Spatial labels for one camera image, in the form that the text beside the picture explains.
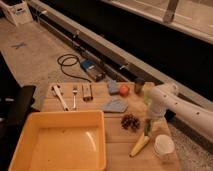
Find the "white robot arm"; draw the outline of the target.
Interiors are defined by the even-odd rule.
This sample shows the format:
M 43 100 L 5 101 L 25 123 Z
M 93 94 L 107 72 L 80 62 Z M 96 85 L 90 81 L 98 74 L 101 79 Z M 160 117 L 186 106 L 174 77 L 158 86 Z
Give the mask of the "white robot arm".
M 144 92 L 148 101 L 147 116 L 161 118 L 170 110 L 186 124 L 213 143 L 213 111 L 187 102 L 178 97 L 179 88 L 174 83 L 154 86 Z

